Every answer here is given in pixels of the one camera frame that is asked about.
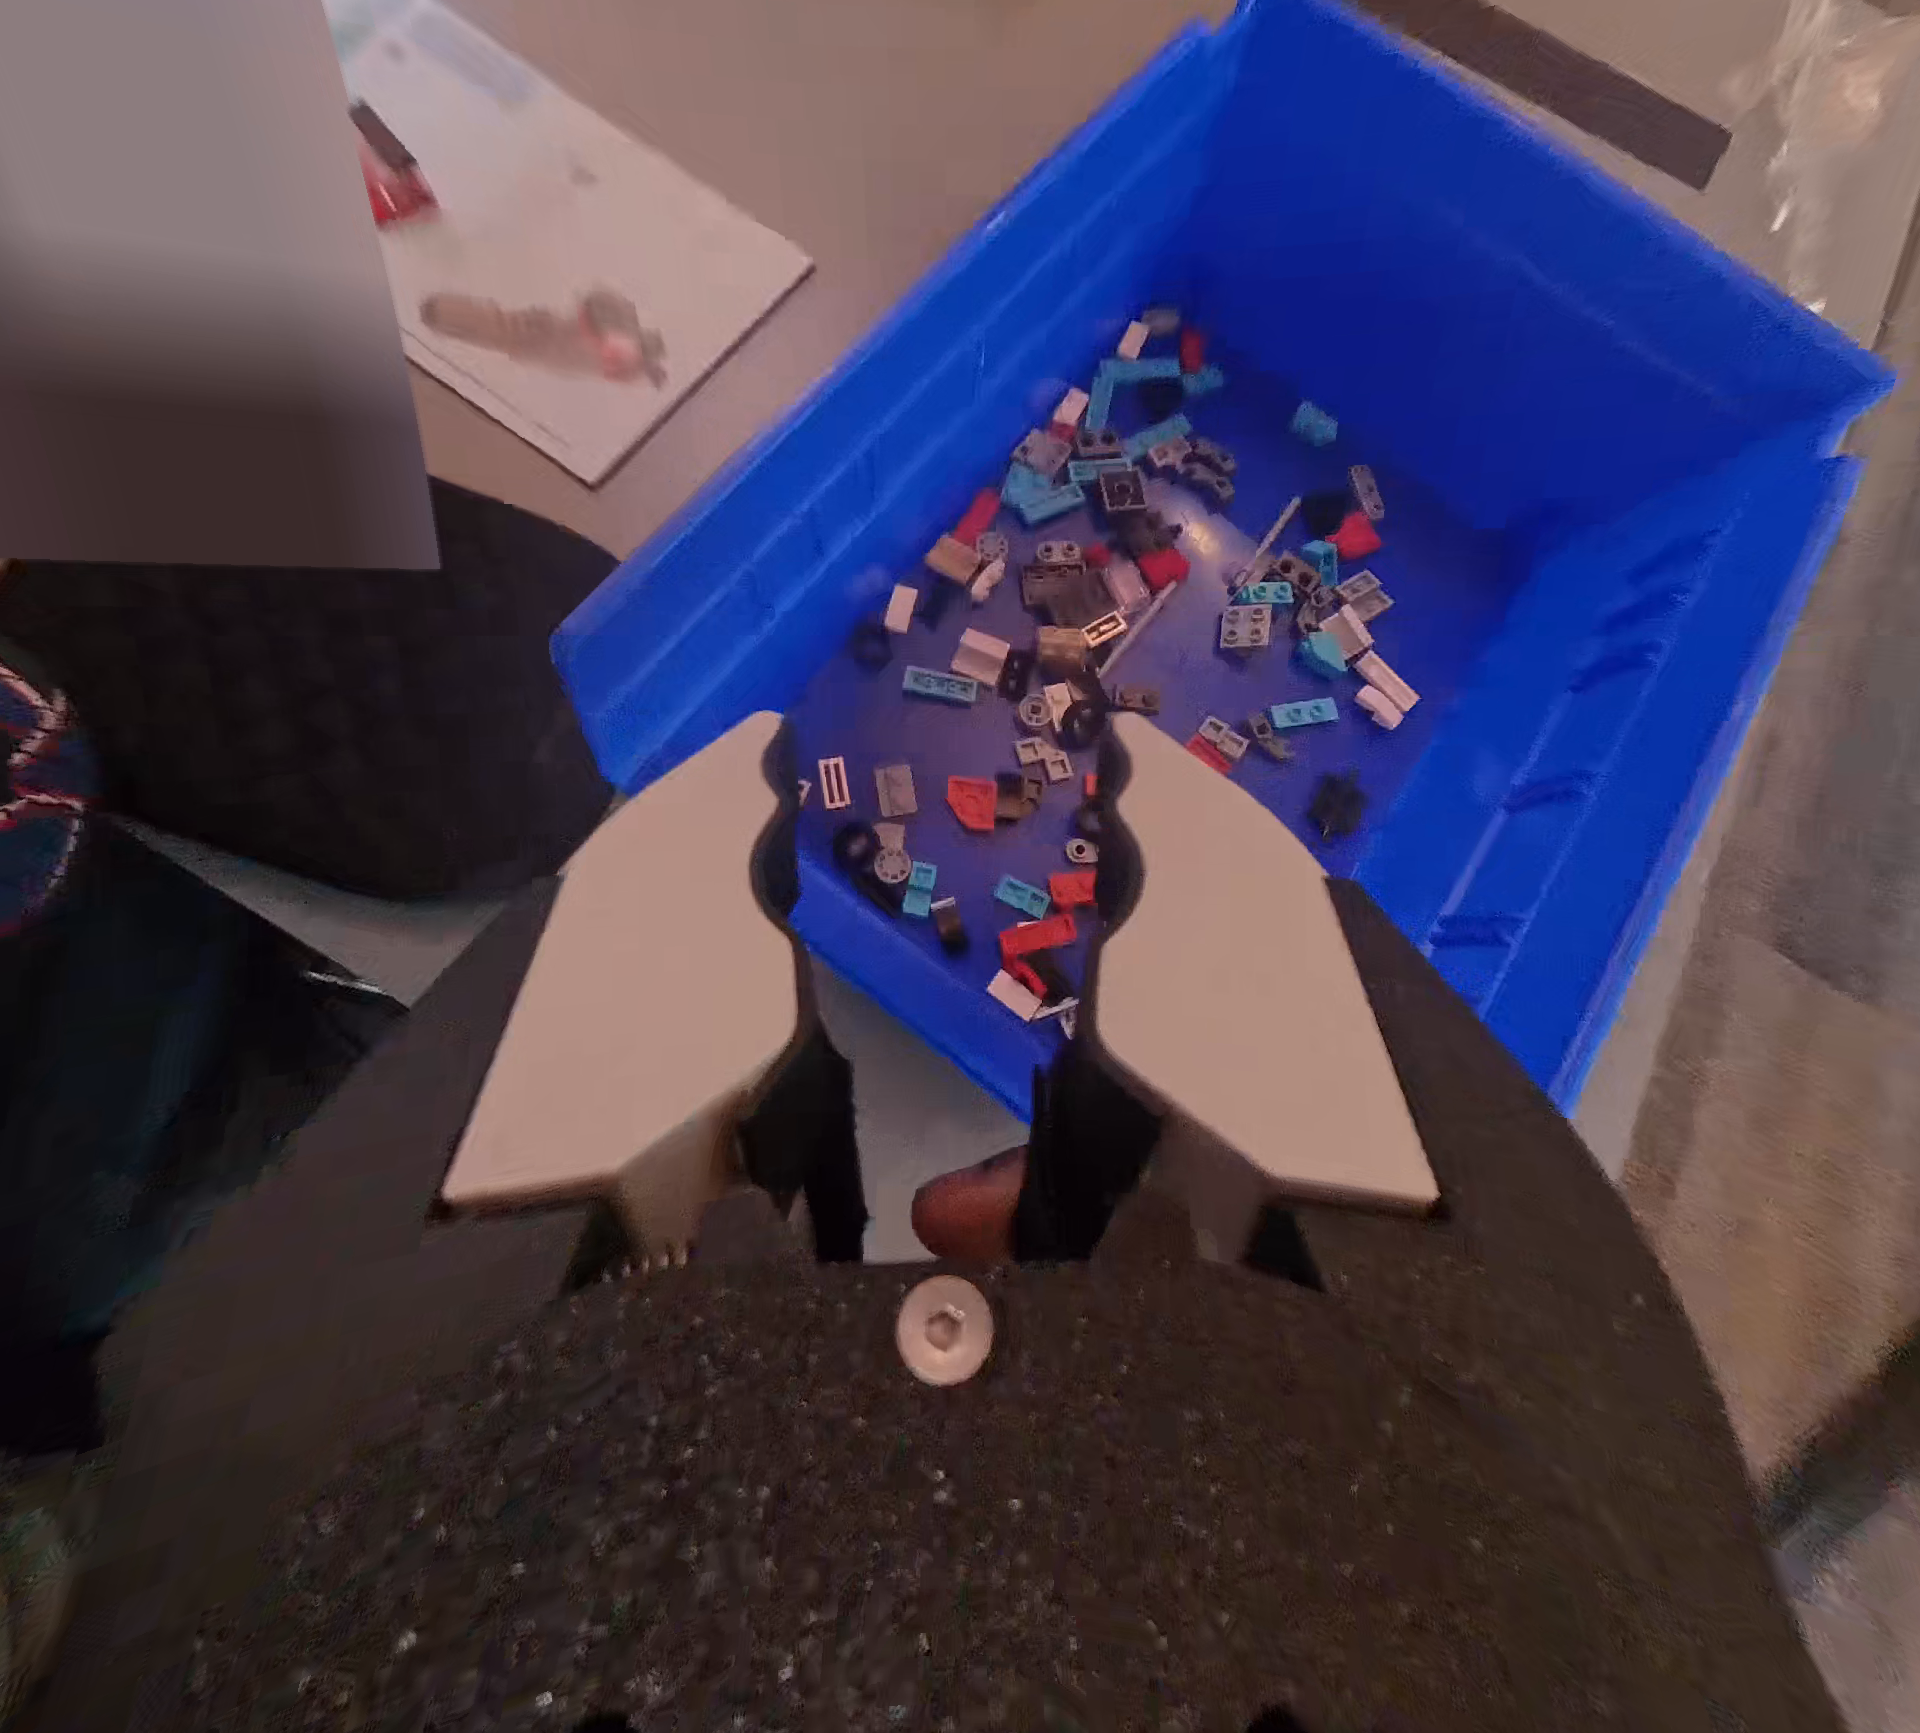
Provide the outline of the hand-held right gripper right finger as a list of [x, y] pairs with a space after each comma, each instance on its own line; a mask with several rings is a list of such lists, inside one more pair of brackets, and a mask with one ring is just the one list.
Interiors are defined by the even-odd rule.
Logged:
[[1329, 874], [1230, 777], [1120, 713], [1096, 801], [1115, 885], [1077, 1036], [1160, 1123], [1148, 1182], [1232, 1260], [1286, 1201], [1389, 1219], [1443, 1202]]

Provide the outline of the dark printed clothing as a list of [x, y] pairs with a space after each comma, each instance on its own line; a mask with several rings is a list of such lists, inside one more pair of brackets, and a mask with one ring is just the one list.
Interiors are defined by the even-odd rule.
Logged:
[[120, 825], [77, 704], [2, 652], [4, 1459], [102, 1443], [99, 1351], [405, 1005]]

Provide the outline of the red toy brick assembly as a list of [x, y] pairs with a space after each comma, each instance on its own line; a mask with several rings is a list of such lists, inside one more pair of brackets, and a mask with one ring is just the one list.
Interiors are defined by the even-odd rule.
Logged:
[[349, 103], [368, 202], [379, 227], [399, 227], [441, 212], [414, 152], [389, 121], [363, 97]]

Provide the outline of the blue plastic bin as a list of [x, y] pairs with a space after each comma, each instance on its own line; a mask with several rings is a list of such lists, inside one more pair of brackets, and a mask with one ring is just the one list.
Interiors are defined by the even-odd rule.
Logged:
[[[1185, 405], [1236, 455], [1226, 512], [1155, 484], [1189, 578], [1117, 668], [1185, 747], [1207, 718], [1335, 697], [1232, 784], [1353, 876], [1573, 1112], [1809, 597], [1893, 371], [1776, 286], [1338, 0], [1239, 0], [1180, 31], [952, 246], [781, 423], [554, 633], [600, 772], [658, 780], [789, 716], [798, 932], [1021, 1119], [1053, 1025], [997, 1005], [997, 896], [1067, 865], [1089, 757], [970, 832], [948, 778], [1015, 768], [1019, 704], [919, 697], [966, 625], [1031, 648], [1021, 568], [1103, 532], [1016, 510], [1011, 575], [877, 663], [860, 625], [1019, 442], [1177, 306]], [[877, 771], [968, 950], [837, 870]]]

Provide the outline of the person's right hand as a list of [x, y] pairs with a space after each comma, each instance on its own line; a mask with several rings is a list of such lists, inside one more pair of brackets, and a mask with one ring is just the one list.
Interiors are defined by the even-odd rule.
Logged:
[[1005, 1266], [1019, 1253], [1019, 1212], [1029, 1149], [1015, 1144], [924, 1182], [910, 1201], [910, 1228], [924, 1250], [951, 1264]]

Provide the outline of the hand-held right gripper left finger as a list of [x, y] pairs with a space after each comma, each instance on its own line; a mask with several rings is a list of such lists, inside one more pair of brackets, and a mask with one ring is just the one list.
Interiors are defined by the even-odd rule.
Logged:
[[568, 859], [447, 1162], [447, 1214], [600, 1201], [660, 1255], [746, 1182], [740, 1125], [820, 1033], [761, 867], [795, 815], [784, 747], [781, 711], [751, 711]]

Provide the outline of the clear plastic bag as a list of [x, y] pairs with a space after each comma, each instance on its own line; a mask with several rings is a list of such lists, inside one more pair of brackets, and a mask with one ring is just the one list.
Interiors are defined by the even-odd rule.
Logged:
[[1843, 187], [1916, 73], [1918, 15], [1854, 14], [1856, 0], [1789, 0], [1767, 52], [1727, 84], [1738, 121], [1765, 119], [1768, 231], [1789, 294], [1832, 318]]

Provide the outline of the pile of small toy bricks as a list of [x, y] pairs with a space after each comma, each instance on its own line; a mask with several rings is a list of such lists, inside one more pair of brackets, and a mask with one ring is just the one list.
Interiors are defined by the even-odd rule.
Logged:
[[1179, 306], [1132, 318], [942, 527], [795, 721], [807, 828], [831, 878], [887, 925], [887, 957], [1047, 1036], [1072, 1026], [1100, 925], [1098, 757], [1155, 721], [1308, 845], [1356, 841], [1382, 778], [1360, 751], [1412, 713], [1377, 657], [1360, 558], [1380, 490], [1263, 479], [1218, 419], [1212, 336]]

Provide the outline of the open instruction booklet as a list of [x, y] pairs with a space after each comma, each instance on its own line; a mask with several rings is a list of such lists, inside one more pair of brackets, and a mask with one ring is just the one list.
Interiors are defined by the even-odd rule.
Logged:
[[424, 374], [596, 486], [810, 257], [441, 0], [321, 0], [441, 212], [379, 231]]

